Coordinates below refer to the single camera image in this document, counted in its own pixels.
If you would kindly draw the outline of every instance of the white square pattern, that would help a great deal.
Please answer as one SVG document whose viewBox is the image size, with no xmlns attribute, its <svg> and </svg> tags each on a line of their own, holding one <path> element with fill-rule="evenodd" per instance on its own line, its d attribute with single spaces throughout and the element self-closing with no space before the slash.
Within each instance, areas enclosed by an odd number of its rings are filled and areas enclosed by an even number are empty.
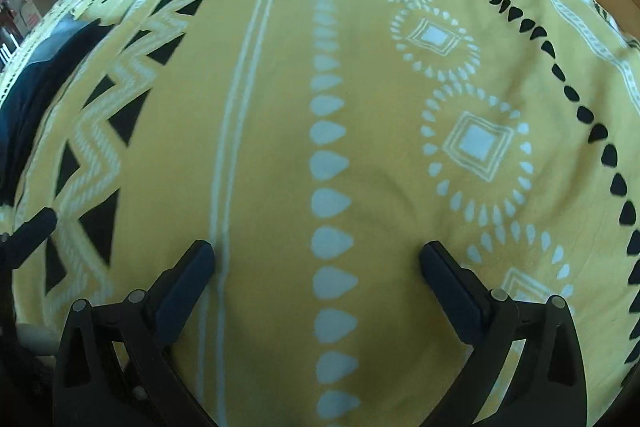
<svg viewBox="0 0 640 427">
<path fill-rule="evenodd" d="M 516 267 L 512 266 L 504 275 L 500 286 L 512 299 L 524 302 L 546 302 L 553 292 L 543 283 L 536 281 Z"/>
<path fill-rule="evenodd" d="M 415 30 L 406 38 L 412 44 L 446 57 L 460 42 L 455 33 L 434 24 L 430 20 L 421 19 Z"/>
<path fill-rule="evenodd" d="M 442 148 L 455 163 L 490 183 L 512 137 L 511 127 L 493 124 L 464 111 Z"/>
</svg>

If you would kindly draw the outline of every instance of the yellow fabric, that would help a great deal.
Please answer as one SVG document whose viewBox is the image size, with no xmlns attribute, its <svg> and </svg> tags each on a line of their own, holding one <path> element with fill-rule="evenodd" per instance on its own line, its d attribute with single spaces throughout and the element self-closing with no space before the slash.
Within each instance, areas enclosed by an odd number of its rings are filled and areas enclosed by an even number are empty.
<svg viewBox="0 0 640 427">
<path fill-rule="evenodd" d="M 55 208 L 67 275 L 45 295 L 40 247 L 15 274 L 20 321 L 61 333 L 75 299 L 119 301 L 208 239 L 218 272 L 175 354 L 221 426 L 419 425 L 469 354 L 418 270 L 437 239 L 489 288 L 567 299 L 595 422 L 638 318 L 634 227 L 618 220 L 640 190 L 640 60 L 615 22 L 592 0 L 202 0 L 180 13 L 194 1 L 62 0 L 4 74 L 12 85 L 70 9 L 115 24 L 52 104 L 23 176 L 14 228 Z M 180 37 L 165 65 L 148 56 Z M 83 107 L 105 76 L 114 86 Z M 146 92 L 127 146 L 108 119 Z M 607 137 L 588 143 L 596 123 Z M 55 196 L 65 144 L 80 168 Z M 116 191 L 108 266 L 78 219 Z"/>
</svg>

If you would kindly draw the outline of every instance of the black triangle pattern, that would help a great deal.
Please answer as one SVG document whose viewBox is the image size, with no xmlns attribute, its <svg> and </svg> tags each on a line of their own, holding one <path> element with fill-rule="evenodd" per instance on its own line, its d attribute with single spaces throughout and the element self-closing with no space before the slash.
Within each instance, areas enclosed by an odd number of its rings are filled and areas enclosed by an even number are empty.
<svg viewBox="0 0 640 427">
<path fill-rule="evenodd" d="M 142 37 L 144 37 L 145 35 L 149 35 L 149 33 L 151 33 L 151 31 L 149 30 L 140 30 L 138 33 L 136 33 L 133 38 L 129 41 L 129 44 L 127 44 L 126 46 L 124 46 L 124 49 L 127 49 L 130 45 L 132 45 L 134 42 L 139 41 Z"/>
<path fill-rule="evenodd" d="M 66 276 L 65 266 L 60 261 L 58 249 L 52 238 L 47 238 L 45 246 L 45 295 L 60 284 Z"/>
<path fill-rule="evenodd" d="M 152 58 L 159 64 L 165 66 L 169 59 L 174 54 L 174 51 L 180 45 L 180 42 L 184 38 L 184 33 L 182 35 L 178 35 L 174 40 L 167 42 L 167 44 L 163 44 L 158 49 L 152 51 L 147 55 L 147 57 Z"/>
<path fill-rule="evenodd" d="M 622 382 L 620 383 L 620 387 L 625 387 L 631 381 L 631 378 L 633 377 L 633 375 L 637 370 L 638 370 L 638 364 L 636 363 L 631 367 L 631 369 L 629 369 L 625 378 L 622 379 Z"/>
<path fill-rule="evenodd" d="M 640 341 L 636 343 L 634 349 L 632 349 L 631 353 L 629 353 L 629 356 L 626 357 L 625 363 L 631 363 L 638 357 L 640 357 Z"/>
<path fill-rule="evenodd" d="M 119 190 L 116 190 L 102 203 L 84 213 L 78 220 L 107 266 L 111 265 L 111 245 L 118 208 L 118 194 Z"/>
<path fill-rule="evenodd" d="M 204 0 L 195 0 L 193 2 L 190 2 L 189 4 L 187 4 L 187 6 L 180 8 L 178 10 L 178 13 L 181 15 L 196 15 L 196 12 L 198 11 L 198 8 L 200 7 L 202 1 Z"/>
<path fill-rule="evenodd" d="M 154 8 L 154 12 L 151 15 L 158 13 L 162 8 L 167 6 L 172 0 L 160 0 L 158 5 Z"/>
<path fill-rule="evenodd" d="M 58 172 L 55 197 L 58 197 L 60 191 L 65 187 L 66 182 L 68 182 L 69 178 L 73 176 L 74 172 L 79 168 L 80 164 L 71 150 L 71 147 L 69 147 L 69 143 L 65 143 L 65 150 L 62 153 L 62 160 L 60 160 L 60 171 Z"/>
<path fill-rule="evenodd" d="M 133 130 L 136 127 L 136 122 L 148 94 L 149 91 L 145 91 L 139 97 L 127 103 L 109 119 L 109 123 L 127 146 L 129 146 Z"/>
<path fill-rule="evenodd" d="M 640 313 L 640 293 L 636 295 L 636 298 L 634 298 L 634 301 L 631 303 L 629 313 Z"/>
<path fill-rule="evenodd" d="M 96 98 L 98 98 L 102 93 L 104 93 L 105 91 L 107 91 L 108 89 L 111 89 L 111 87 L 115 86 L 115 83 L 109 78 L 109 75 L 106 74 L 102 80 L 100 81 L 100 83 L 98 83 L 97 86 L 95 86 L 95 89 L 92 91 L 92 93 L 89 95 L 89 98 L 86 99 L 86 102 L 84 102 L 84 105 L 82 106 L 82 108 L 84 109 L 87 105 L 89 105 L 90 103 L 92 103 Z"/>
<path fill-rule="evenodd" d="M 636 261 L 636 265 L 634 269 L 631 270 L 631 275 L 629 275 L 628 284 L 640 284 L 640 261 Z"/>
<path fill-rule="evenodd" d="M 640 319 L 638 319 L 638 322 L 636 322 L 634 329 L 631 331 L 631 335 L 629 335 L 629 340 L 632 341 L 638 337 L 640 337 Z"/>
</svg>

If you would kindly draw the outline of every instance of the white teardrop pattern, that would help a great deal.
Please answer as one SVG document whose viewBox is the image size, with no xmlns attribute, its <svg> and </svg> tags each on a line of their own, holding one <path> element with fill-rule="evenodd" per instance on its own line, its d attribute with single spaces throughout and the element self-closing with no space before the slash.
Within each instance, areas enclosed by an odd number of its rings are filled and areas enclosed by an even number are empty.
<svg viewBox="0 0 640 427">
<path fill-rule="evenodd" d="M 321 261 L 330 262 L 347 254 L 354 247 L 353 235 L 330 226 L 327 219 L 340 217 L 348 212 L 351 198 L 331 184 L 349 169 L 350 161 L 344 153 L 333 150 L 340 147 L 347 129 L 338 123 L 344 112 L 345 100 L 337 89 L 342 86 L 340 76 L 339 14 L 334 0 L 316 0 L 314 4 L 313 30 L 314 74 L 310 80 L 310 112 L 319 120 L 310 130 L 309 138 L 316 150 L 309 159 L 309 170 L 316 186 L 310 195 L 310 209 L 318 226 L 311 237 L 311 252 Z M 432 132 L 423 126 L 423 136 Z M 319 311 L 314 320 L 314 335 L 321 346 L 331 346 L 349 336 L 358 326 L 358 319 L 339 309 L 339 299 L 357 288 L 358 277 L 335 266 L 319 267 L 311 281 L 313 293 L 319 301 Z M 328 350 L 316 362 L 316 380 L 320 386 L 335 386 L 342 378 L 359 367 L 359 361 L 347 353 Z M 331 421 L 360 406 L 360 399 L 337 389 L 321 389 L 316 403 L 316 414 L 321 420 Z"/>
</svg>

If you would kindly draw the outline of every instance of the black cloth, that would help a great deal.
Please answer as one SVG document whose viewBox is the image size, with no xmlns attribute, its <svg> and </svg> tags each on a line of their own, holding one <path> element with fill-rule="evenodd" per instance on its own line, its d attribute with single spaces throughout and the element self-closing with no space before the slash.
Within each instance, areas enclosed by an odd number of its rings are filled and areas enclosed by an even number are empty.
<svg viewBox="0 0 640 427">
<path fill-rule="evenodd" d="M 56 93 L 112 26 L 94 21 L 49 60 L 29 64 L 0 107 L 0 204 L 14 204 L 40 121 Z"/>
</svg>

